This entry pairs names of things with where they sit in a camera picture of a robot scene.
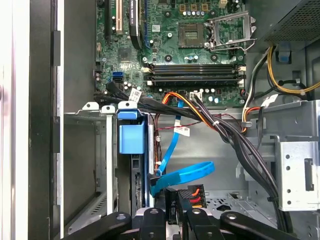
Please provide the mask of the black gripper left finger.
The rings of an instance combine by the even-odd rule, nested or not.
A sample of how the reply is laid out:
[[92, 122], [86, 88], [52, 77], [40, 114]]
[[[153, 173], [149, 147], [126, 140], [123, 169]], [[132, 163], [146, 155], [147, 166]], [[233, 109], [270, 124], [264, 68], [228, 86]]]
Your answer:
[[114, 212], [67, 235], [65, 240], [165, 240], [166, 214], [160, 208], [142, 208], [132, 217]]

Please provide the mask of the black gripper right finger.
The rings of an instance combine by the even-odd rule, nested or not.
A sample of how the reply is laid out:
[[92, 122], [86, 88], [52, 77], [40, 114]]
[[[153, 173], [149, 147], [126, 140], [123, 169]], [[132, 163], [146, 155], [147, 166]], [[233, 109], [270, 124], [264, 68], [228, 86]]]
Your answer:
[[186, 212], [188, 225], [197, 240], [296, 240], [297, 237], [238, 212], [214, 218], [201, 208]]

